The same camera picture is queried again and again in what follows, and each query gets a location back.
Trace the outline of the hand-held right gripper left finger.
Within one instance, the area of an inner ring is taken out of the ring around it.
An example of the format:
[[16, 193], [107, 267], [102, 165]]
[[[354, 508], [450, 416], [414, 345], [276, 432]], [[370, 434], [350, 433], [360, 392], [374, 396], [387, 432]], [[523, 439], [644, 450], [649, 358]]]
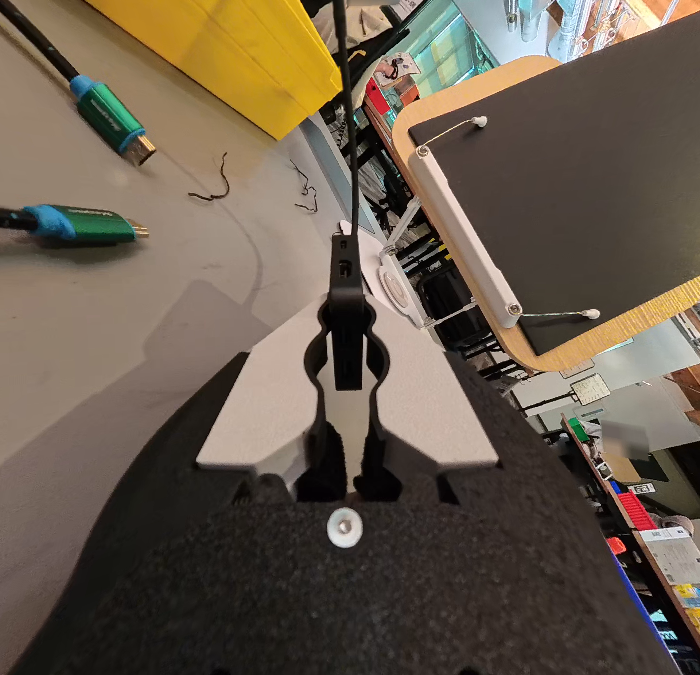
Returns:
[[315, 298], [248, 353], [196, 457], [203, 470], [274, 474], [301, 499], [343, 499], [342, 441], [326, 421], [318, 373], [327, 362]]

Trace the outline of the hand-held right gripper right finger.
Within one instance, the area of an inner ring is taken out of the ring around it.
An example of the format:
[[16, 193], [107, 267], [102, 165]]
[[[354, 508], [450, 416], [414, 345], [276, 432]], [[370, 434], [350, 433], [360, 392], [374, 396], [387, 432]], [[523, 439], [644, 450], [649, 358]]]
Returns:
[[417, 476], [493, 469], [499, 457], [447, 353], [376, 298], [365, 299], [367, 366], [376, 378], [354, 487], [396, 501]]

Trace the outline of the blue plastic bin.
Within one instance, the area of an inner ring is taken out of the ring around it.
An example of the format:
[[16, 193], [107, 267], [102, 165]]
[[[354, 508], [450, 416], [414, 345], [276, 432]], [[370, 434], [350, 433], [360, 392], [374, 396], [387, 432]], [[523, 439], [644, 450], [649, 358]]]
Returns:
[[610, 551], [610, 554], [613, 557], [613, 561], [614, 561], [615, 567], [617, 569], [617, 575], [619, 576], [619, 578], [620, 578], [620, 580], [625, 588], [627, 597], [632, 601], [637, 612], [639, 614], [641, 614], [648, 629], [652, 632], [652, 635], [653, 635], [655, 641], [663, 648], [663, 650], [666, 653], [666, 656], [670, 659], [672, 666], [673, 666], [674, 673], [681, 674], [682, 672], [679, 670], [678, 664], [675, 661], [675, 659], [673, 658], [673, 654], [670, 652], [666, 642], [661, 637], [661, 634], [660, 634], [658, 628], [656, 627], [655, 622], [653, 622], [653, 620], [651, 619], [650, 614], [647, 612], [642, 600], [640, 599], [638, 593], [635, 591], [633, 584], [631, 583], [631, 581], [627, 577], [622, 564], [620, 563], [620, 561], [617, 558], [618, 554], [615, 551], [615, 547], [617, 546], [617, 544], [615, 544], [615, 541], [617, 541], [617, 539], [615, 539], [615, 540], [606, 539], [606, 544], [608, 545], [608, 550]]

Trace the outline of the yellow plastic bin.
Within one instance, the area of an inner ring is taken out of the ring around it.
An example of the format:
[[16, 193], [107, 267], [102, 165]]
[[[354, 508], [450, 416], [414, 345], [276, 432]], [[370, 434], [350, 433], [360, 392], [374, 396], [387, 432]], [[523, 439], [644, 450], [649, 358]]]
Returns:
[[300, 0], [83, 0], [280, 140], [342, 90]]

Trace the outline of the tangled black thread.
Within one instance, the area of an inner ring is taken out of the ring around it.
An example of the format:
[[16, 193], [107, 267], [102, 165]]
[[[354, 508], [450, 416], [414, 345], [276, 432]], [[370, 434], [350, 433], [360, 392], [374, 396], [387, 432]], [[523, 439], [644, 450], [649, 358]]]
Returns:
[[319, 212], [318, 192], [315, 186], [310, 183], [310, 178], [299, 166], [290, 159], [290, 163], [298, 178], [301, 180], [300, 196], [304, 202], [295, 202], [294, 206], [302, 209], [307, 214], [316, 215]]

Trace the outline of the bent black thread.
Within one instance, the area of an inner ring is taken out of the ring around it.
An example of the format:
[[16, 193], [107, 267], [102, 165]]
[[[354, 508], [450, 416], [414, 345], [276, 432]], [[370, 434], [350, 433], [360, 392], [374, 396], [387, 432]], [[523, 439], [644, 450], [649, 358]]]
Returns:
[[230, 181], [225, 173], [225, 162], [228, 152], [224, 152], [221, 157], [221, 163], [219, 167], [219, 174], [223, 182], [223, 192], [219, 194], [210, 193], [209, 195], [202, 195], [196, 192], [188, 192], [188, 198], [194, 198], [203, 202], [215, 202], [227, 198], [230, 194]]

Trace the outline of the wooden storage shelf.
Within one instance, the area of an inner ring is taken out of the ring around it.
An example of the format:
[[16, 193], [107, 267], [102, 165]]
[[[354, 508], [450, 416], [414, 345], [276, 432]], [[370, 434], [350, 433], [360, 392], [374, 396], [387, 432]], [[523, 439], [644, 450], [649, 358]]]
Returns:
[[607, 462], [594, 455], [591, 439], [575, 418], [561, 416], [584, 494], [593, 504], [609, 548], [636, 597], [659, 606], [649, 610], [667, 643], [699, 649], [699, 548], [686, 528], [658, 527], [641, 499], [613, 479]]

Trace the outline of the wooden-framed black book stand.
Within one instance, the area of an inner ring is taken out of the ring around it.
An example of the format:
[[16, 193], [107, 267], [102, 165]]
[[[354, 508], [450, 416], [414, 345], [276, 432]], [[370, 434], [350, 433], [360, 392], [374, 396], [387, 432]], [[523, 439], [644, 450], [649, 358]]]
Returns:
[[390, 145], [526, 368], [570, 369], [699, 302], [698, 13], [417, 100]]

